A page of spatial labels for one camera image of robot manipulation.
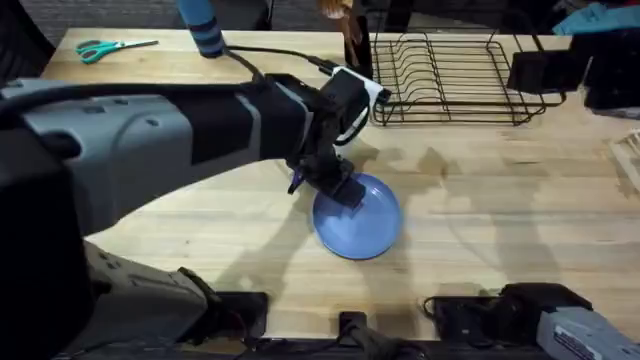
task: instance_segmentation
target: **blue object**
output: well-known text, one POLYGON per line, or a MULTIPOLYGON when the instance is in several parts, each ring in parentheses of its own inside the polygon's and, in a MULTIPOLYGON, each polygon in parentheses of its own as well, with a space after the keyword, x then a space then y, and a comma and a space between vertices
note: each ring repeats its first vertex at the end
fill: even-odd
POLYGON ((556 35, 598 33, 640 27, 640 5, 608 9, 593 3, 553 27, 556 35))
POLYGON ((313 201, 313 226, 320 240, 347 259, 365 260, 381 255, 396 241, 402 228, 402 211, 387 185, 367 174, 354 174, 365 186, 355 210, 318 193, 313 201))
POLYGON ((210 0, 177 0, 182 20, 187 25, 200 54, 217 58, 224 52, 225 43, 210 0))

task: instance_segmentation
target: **black mount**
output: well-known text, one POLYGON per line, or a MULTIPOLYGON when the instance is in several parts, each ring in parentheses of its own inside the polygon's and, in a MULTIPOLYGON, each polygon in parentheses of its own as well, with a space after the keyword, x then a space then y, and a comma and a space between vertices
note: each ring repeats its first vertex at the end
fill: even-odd
POLYGON ((202 344, 213 337, 243 339, 245 343, 264 335, 269 298, 263 292, 214 292, 193 271, 178 270, 193 281, 207 298, 207 311, 178 341, 202 344))
POLYGON ((475 348, 494 345, 535 346, 542 312, 591 303, 560 284, 519 283, 505 286, 500 296, 435 296, 432 318, 442 341, 475 348))

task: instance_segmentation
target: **scissors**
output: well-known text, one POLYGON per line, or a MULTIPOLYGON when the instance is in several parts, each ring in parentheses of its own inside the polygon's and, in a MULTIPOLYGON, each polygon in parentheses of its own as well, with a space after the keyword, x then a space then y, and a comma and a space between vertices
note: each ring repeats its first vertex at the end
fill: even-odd
POLYGON ((89 40, 78 44, 76 53, 82 57, 83 63, 93 64, 102 59, 103 56, 120 49, 156 45, 157 43, 157 40, 139 42, 89 40))

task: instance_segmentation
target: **scissors blade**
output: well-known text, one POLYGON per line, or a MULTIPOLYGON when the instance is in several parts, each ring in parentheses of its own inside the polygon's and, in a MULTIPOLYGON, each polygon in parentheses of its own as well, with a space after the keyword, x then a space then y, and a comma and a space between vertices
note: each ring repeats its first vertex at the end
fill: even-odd
POLYGON ((126 48, 132 48, 132 47, 140 47, 140 46, 150 46, 150 45, 156 45, 158 44, 158 40, 151 40, 151 41, 137 41, 137 42, 120 42, 118 44, 118 48, 120 49, 126 49, 126 48))

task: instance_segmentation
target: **dish rack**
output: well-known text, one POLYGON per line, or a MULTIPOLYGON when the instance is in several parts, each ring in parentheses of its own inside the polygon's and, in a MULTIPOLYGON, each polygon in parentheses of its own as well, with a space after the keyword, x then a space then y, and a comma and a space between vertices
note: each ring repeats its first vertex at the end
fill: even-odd
POLYGON ((564 102, 564 93, 533 95, 507 87, 513 52, 544 51, 534 31, 501 34, 508 21, 526 24, 526 15, 484 9, 431 14, 426 19, 429 26, 410 24, 394 33, 384 26, 388 9, 367 11, 369 29, 375 31, 373 78, 392 92, 387 104, 374 108, 374 122, 517 126, 564 102), (491 21, 500 25, 487 26, 491 21))

